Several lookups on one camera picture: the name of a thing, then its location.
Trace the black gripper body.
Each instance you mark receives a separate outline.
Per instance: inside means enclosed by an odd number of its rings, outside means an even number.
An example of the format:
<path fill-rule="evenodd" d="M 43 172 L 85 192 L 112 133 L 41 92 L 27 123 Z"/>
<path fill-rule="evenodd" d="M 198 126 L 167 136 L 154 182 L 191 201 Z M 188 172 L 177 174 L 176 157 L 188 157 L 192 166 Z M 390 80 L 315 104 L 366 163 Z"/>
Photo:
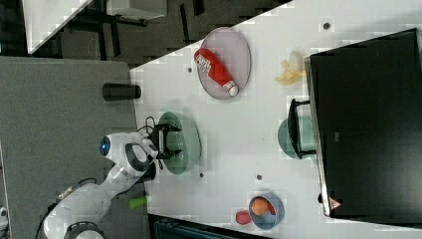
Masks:
<path fill-rule="evenodd" d="M 152 141 L 155 148 L 158 150 L 157 159 L 167 159 L 168 150 L 166 147 L 166 136 L 168 134 L 167 124 L 157 124 L 152 132 L 149 134 L 149 139 Z"/>

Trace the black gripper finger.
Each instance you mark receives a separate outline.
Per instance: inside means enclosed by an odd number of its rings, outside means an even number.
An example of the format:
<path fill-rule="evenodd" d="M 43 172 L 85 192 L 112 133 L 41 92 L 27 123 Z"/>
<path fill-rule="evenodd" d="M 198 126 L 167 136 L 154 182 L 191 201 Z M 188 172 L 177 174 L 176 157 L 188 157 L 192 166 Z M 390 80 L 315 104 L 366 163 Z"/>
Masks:
<path fill-rule="evenodd" d="M 177 149 L 177 150 L 168 150 L 164 153 L 163 158 L 164 159 L 170 159 L 173 156 L 177 155 L 179 152 L 181 152 L 181 149 Z"/>
<path fill-rule="evenodd" d="M 167 124 L 166 128 L 168 131 L 181 131 L 181 128 L 179 128 L 177 125 Z"/>

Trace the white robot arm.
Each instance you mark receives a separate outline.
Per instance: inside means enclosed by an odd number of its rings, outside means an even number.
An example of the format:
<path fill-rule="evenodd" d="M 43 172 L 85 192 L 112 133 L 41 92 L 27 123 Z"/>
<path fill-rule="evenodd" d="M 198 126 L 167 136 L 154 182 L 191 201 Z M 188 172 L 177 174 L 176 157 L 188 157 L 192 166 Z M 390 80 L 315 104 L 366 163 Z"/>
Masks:
<path fill-rule="evenodd" d="M 70 188 L 43 220 L 48 239 L 108 239 L 98 223 L 110 209 L 111 201 L 128 192 L 147 173 L 157 159 L 179 153 L 166 145 L 166 137 L 181 128 L 157 124 L 149 134 L 140 131 L 111 133 L 101 140 L 102 157 L 112 168 L 100 183 Z"/>

